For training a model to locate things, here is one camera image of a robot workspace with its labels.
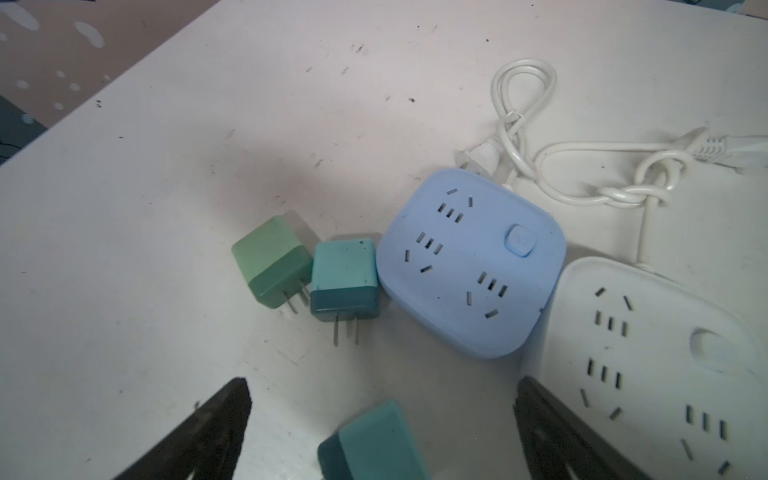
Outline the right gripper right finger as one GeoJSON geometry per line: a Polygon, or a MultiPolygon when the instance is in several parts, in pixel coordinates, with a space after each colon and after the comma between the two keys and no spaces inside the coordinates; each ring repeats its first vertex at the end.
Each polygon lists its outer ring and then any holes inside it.
{"type": "Polygon", "coordinates": [[[646,479],[536,379],[517,386],[514,413],[533,479],[646,479]]]}

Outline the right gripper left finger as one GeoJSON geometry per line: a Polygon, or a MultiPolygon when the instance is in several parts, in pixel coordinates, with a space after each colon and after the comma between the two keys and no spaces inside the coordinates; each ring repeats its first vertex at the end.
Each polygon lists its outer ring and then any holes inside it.
{"type": "Polygon", "coordinates": [[[117,478],[231,479],[251,408],[247,381],[230,380],[117,478]]]}

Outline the white square power socket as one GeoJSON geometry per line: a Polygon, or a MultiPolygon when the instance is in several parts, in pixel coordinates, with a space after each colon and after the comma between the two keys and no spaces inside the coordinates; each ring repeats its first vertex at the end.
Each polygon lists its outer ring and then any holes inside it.
{"type": "Polygon", "coordinates": [[[679,284],[576,260],[524,353],[526,375],[649,477],[766,477],[765,348],[679,284]]]}

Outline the teal plug adapter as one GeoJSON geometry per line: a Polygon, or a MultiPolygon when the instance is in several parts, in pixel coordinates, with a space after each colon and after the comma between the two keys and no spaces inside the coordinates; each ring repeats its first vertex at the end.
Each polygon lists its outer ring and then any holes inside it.
{"type": "Polygon", "coordinates": [[[399,404],[390,400],[341,426],[317,449],[325,479],[428,479],[399,404]]]}

